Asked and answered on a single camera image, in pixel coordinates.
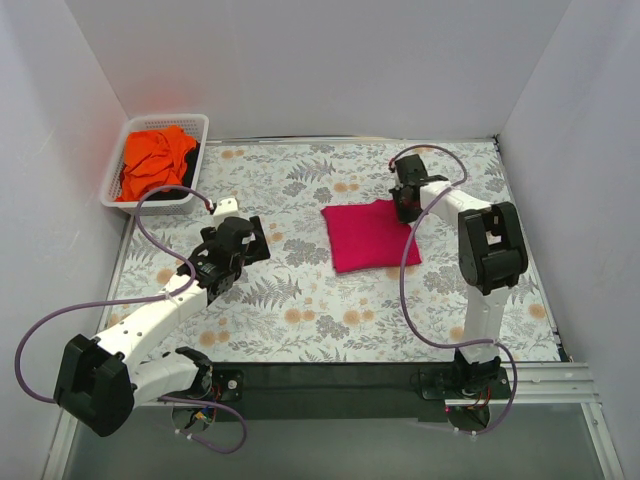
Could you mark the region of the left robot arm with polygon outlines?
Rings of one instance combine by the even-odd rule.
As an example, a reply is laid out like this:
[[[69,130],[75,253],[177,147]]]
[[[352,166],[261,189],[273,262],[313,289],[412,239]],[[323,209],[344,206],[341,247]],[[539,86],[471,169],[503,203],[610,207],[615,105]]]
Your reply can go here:
[[[65,346],[54,400],[106,437],[142,404],[164,395],[183,402],[213,399],[214,366],[203,353],[179,347],[148,354],[189,318],[231,289],[244,267],[270,257],[261,220],[228,217],[202,230],[203,242],[170,278],[167,292],[93,338],[77,335]]]

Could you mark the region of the magenta t shirt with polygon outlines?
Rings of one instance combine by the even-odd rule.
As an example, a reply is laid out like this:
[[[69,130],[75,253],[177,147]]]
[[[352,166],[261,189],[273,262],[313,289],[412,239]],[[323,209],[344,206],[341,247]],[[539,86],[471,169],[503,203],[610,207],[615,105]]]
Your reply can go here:
[[[337,274],[401,265],[411,227],[397,219],[392,201],[328,206],[321,214]]]

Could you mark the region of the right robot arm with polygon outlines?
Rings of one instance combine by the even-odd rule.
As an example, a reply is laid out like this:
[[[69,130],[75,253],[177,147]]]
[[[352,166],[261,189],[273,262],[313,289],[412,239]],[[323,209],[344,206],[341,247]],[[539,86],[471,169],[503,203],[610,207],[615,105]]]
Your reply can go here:
[[[516,207],[477,199],[441,175],[431,175],[417,154],[403,150],[389,163],[395,176],[390,193],[398,219],[417,227],[429,214],[457,230],[458,265],[467,284],[467,309],[461,341],[450,345],[452,361],[419,373],[428,398],[459,393],[508,391],[498,345],[504,309],[529,265]]]

